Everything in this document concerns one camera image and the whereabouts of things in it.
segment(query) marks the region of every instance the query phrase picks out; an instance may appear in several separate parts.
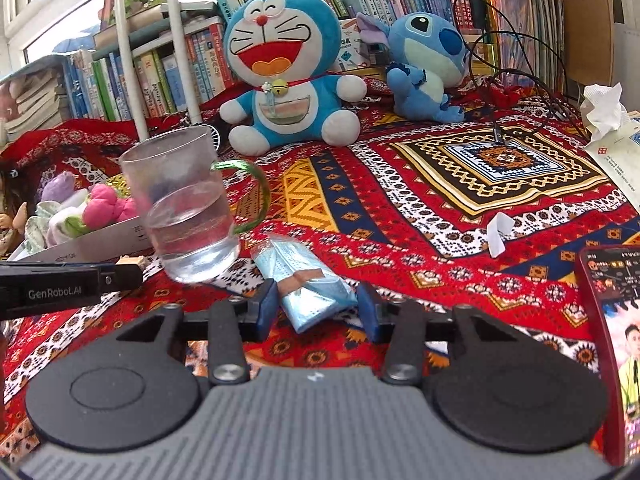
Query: brown notebook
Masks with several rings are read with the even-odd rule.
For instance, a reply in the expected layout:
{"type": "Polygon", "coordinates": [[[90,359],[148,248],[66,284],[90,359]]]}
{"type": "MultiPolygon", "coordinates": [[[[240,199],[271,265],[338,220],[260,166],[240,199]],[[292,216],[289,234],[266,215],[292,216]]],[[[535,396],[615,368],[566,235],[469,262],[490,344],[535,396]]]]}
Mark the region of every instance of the brown notebook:
{"type": "Polygon", "coordinates": [[[564,0],[565,64],[583,85],[613,78],[613,0],[564,0]]]}

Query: white tissue paper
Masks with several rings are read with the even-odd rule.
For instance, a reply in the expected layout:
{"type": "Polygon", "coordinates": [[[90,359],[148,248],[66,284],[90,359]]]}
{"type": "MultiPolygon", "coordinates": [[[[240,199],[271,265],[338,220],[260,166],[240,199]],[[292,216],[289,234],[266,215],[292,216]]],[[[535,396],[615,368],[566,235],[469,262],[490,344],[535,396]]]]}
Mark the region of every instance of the white tissue paper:
{"type": "Polygon", "coordinates": [[[516,221],[505,213],[496,213],[486,227],[486,241],[489,244],[489,254],[492,258],[504,252],[502,236],[511,234],[516,221]]]}
{"type": "Polygon", "coordinates": [[[622,86],[588,85],[584,87],[584,101],[580,114],[585,128],[591,133],[591,141],[600,140],[609,132],[619,130],[630,122],[625,107],[620,103],[622,86]]]}

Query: green handle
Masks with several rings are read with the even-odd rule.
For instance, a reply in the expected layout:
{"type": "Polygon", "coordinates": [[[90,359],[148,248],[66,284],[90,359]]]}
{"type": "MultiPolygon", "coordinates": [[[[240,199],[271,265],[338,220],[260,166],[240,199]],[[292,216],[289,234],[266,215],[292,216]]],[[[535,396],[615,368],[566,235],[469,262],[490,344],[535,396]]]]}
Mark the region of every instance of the green handle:
{"type": "Polygon", "coordinates": [[[269,210],[269,206],[271,204],[271,189],[269,188],[269,183],[267,181],[267,176],[264,174],[264,171],[258,168],[255,164],[250,163],[248,160],[224,160],[222,162],[214,162],[211,165],[211,171],[214,170],[241,170],[246,171],[251,176],[254,176],[258,183],[260,184],[260,189],[262,190],[262,205],[260,206],[260,212],[258,213],[258,217],[249,222],[245,222],[243,224],[237,225],[234,228],[234,234],[239,235],[240,233],[245,233],[250,231],[254,227],[258,227],[260,223],[267,218],[267,211],[269,210]]]}

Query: red collar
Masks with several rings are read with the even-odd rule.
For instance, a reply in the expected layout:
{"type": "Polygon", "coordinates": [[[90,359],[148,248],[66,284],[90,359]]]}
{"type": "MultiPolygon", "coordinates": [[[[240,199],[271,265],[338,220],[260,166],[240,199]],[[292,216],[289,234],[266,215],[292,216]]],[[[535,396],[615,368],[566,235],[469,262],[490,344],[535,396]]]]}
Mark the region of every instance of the red collar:
{"type": "MultiPolygon", "coordinates": [[[[313,81],[314,79],[318,79],[322,77],[324,74],[316,75],[313,77],[307,77],[306,79],[298,79],[297,81],[287,81],[287,88],[291,88],[292,86],[302,85],[302,83],[308,83],[309,81],[313,81]]],[[[264,92],[261,86],[254,86],[254,90],[257,92],[264,92]]]]}

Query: patterned tablecloth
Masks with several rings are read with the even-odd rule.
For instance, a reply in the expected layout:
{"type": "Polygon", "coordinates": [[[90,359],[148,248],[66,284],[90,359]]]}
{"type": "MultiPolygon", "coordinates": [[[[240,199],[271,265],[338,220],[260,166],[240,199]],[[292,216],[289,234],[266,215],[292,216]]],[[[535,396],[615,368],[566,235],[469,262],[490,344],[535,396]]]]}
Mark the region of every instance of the patterned tablecloth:
{"type": "MultiPolygon", "coordinates": [[[[369,83],[372,97],[354,106],[363,124],[359,142],[344,148],[290,144],[257,159],[271,184],[269,219],[243,237],[242,257],[213,284],[178,285],[155,262],[145,286],[129,295],[110,294],[100,305],[14,324],[4,361],[2,455],[17,460],[37,444],[24,393],[47,362],[167,302],[199,310],[228,291],[250,293],[262,277],[248,248],[267,232],[304,242],[353,284],[367,280],[383,294],[413,296],[432,310],[475,304],[598,371],[573,285],[574,260],[587,245],[634,243],[639,225],[635,210],[583,151],[584,139],[557,120],[536,133],[546,115],[536,98],[522,100],[515,114],[498,115],[507,132],[504,145],[492,142],[482,105],[472,100],[466,101],[466,123],[408,123],[388,111],[385,89],[369,83]],[[515,228],[506,251],[491,258],[486,226],[498,211],[514,218],[515,228]]],[[[34,187],[69,168],[79,186],[104,180],[117,172],[117,156],[133,142],[128,130],[104,128],[91,121],[59,128],[17,160],[34,187]],[[103,129],[94,131],[98,126],[103,129]]],[[[225,176],[236,215],[254,216],[260,204],[255,182],[241,173],[225,176]]],[[[385,349],[371,345],[358,327],[355,313],[346,312],[296,336],[281,314],[268,340],[246,350],[255,366],[377,369],[385,349]]],[[[431,350],[434,366],[447,365],[442,350],[431,350]]],[[[188,365],[206,370],[202,344],[190,346],[188,365]]],[[[594,445],[601,447],[602,439],[594,445]]]]}

